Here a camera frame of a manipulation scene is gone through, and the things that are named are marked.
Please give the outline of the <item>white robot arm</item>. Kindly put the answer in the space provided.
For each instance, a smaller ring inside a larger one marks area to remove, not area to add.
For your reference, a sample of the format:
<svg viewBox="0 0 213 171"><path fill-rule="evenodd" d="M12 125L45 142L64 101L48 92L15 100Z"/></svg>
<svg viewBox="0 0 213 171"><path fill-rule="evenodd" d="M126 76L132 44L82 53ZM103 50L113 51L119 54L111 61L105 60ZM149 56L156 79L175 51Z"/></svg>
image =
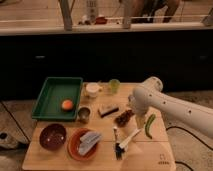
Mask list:
<svg viewBox="0 0 213 171"><path fill-rule="evenodd" d="M137 84L130 94L132 110L144 115L150 107L156 108L213 139L212 108L171 97L162 90L162 81L154 76Z"/></svg>

